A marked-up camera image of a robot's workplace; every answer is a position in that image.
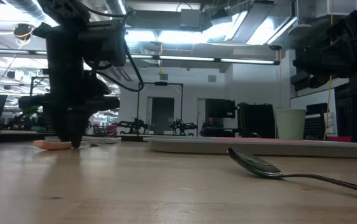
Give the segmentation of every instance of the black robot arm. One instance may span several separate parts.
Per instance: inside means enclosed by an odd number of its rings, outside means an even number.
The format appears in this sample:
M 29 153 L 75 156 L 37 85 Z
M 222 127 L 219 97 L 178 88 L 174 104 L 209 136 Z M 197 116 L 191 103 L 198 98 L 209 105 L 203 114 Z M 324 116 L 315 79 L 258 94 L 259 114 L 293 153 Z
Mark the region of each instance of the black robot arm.
M 33 32 L 46 39 L 50 93 L 24 96 L 19 106 L 43 106 L 44 115 L 60 140 L 70 141 L 77 148 L 91 115 L 120 106 L 118 98 L 104 96 L 109 92 L 97 78 L 97 70 L 124 66 L 126 54 L 130 54 L 125 48 L 125 22 L 132 12 L 122 15 L 122 19 L 89 22 L 89 11 L 78 0 L 38 2 L 60 24 L 42 24 Z M 92 67 L 91 72 L 83 69 L 83 61 Z M 107 66 L 99 66 L 102 61 Z
M 334 23 L 326 38 L 304 49 L 293 65 L 313 75 L 320 85 L 330 75 L 339 78 L 357 75 L 357 10 Z

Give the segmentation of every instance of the spoon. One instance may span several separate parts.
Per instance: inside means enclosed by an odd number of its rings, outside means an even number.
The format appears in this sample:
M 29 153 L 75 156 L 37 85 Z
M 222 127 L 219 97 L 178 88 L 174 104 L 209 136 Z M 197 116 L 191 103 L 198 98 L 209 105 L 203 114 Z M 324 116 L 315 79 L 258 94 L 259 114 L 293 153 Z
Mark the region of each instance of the spoon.
M 347 187 L 349 189 L 357 190 L 356 184 L 347 183 L 341 180 L 335 180 L 328 177 L 323 177 L 315 174 L 289 174 L 284 175 L 278 168 L 262 160 L 261 158 L 253 155 L 244 154 L 238 149 L 228 149 L 228 155 L 235 160 L 239 165 L 245 167 L 250 172 L 257 174 L 259 176 L 269 178 L 269 179 L 282 179 L 287 177 L 306 177 L 313 178 L 317 180 L 322 180 L 329 182 L 331 184 L 337 184 L 342 187 Z

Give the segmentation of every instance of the cup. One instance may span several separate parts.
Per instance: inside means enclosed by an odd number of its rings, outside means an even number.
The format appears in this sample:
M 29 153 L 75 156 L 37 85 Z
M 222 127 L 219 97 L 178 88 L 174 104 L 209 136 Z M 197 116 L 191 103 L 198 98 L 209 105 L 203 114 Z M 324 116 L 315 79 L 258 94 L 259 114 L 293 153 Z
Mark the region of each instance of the cup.
M 295 109 L 276 111 L 279 139 L 303 139 L 305 112 L 305 110 Z

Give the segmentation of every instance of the spoon handle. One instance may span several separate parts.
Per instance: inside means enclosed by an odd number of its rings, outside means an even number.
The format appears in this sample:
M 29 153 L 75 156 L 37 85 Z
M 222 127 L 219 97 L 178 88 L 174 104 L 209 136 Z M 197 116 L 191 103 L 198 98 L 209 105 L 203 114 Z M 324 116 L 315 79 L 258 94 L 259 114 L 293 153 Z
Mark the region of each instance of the spoon handle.
M 323 177 L 323 176 L 315 175 L 315 174 L 289 174 L 289 175 L 281 175 L 280 176 L 280 178 L 286 178 L 286 177 L 313 178 L 313 179 L 317 179 L 317 180 L 326 181 L 326 182 L 329 182 L 331 184 L 337 184 L 337 185 L 340 185 L 342 187 L 347 187 L 349 189 L 357 190 L 357 185 L 356 184 L 351 184 L 351 183 L 344 182 L 344 181 L 341 181 L 341 180 L 336 180 L 336 179 L 332 179 L 332 178 L 329 178 L 329 177 Z

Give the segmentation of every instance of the tray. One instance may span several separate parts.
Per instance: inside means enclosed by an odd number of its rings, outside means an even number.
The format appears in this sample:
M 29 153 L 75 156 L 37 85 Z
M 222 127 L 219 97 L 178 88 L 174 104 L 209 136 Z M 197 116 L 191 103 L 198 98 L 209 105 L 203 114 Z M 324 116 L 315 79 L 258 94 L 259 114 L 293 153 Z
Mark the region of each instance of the tray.
M 226 154 L 229 147 L 260 156 L 313 156 L 357 158 L 357 143 L 259 138 L 204 138 L 160 136 L 144 138 L 159 152 Z

